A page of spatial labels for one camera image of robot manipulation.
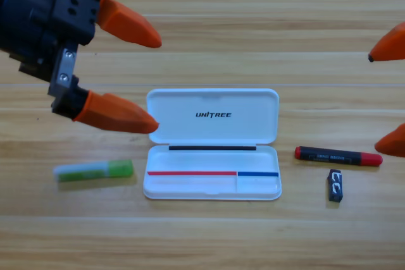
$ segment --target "white plastic box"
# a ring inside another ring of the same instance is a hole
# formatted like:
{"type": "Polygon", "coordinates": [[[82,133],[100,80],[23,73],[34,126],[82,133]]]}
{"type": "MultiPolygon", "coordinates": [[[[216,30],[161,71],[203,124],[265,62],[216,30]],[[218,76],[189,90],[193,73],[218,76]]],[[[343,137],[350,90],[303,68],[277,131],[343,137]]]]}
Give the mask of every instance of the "white plastic box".
{"type": "Polygon", "coordinates": [[[282,194],[279,97],[270,89],[158,89],[147,109],[144,193],[150,199],[274,200],[282,194]]]}

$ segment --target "metal bracket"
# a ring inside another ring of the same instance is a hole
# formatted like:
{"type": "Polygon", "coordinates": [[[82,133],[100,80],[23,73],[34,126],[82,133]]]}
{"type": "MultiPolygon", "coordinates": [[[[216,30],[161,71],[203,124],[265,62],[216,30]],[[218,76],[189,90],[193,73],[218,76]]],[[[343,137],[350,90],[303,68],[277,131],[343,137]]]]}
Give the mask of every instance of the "metal bracket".
{"type": "Polygon", "coordinates": [[[77,47],[77,44],[67,42],[60,48],[48,90],[49,95],[59,97],[70,89],[73,70],[75,69],[77,47]]]}

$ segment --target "unitree logo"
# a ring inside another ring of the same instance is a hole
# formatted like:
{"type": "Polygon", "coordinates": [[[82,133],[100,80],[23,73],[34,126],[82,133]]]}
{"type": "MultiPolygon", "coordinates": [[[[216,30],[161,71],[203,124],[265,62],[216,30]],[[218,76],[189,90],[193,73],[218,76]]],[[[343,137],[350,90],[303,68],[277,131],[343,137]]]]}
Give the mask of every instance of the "unitree logo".
{"type": "Polygon", "coordinates": [[[209,118],[214,118],[214,117],[231,117],[232,113],[197,113],[196,117],[209,117],[209,118]]]}

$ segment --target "screw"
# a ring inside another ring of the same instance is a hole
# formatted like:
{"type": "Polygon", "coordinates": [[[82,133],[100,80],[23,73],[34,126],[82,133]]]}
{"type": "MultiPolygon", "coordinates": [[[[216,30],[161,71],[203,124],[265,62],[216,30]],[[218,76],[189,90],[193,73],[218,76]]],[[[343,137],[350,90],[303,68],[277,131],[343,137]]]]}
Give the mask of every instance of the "screw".
{"type": "Polygon", "coordinates": [[[62,73],[61,76],[59,76],[59,79],[63,82],[67,82],[69,80],[69,76],[62,73]]]}

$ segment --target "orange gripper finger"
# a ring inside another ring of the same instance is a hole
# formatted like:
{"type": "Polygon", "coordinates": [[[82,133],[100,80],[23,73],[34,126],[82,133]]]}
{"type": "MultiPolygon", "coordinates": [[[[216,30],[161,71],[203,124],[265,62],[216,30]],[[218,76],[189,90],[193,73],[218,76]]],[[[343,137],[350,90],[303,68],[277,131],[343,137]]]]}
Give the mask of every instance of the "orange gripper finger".
{"type": "Polygon", "coordinates": [[[160,47],[159,33],[142,15],[115,0],[101,0],[97,24],[106,32],[145,47],[160,47]]]}
{"type": "Polygon", "coordinates": [[[381,138],[375,149],[386,155],[405,157],[405,123],[381,138]]]}
{"type": "Polygon", "coordinates": [[[107,93],[98,95],[89,91],[80,114],[73,120],[102,130],[149,134],[159,124],[140,106],[107,93]]]}
{"type": "Polygon", "coordinates": [[[400,59],[405,59],[405,22],[382,37],[368,55],[370,62],[400,59]]]}

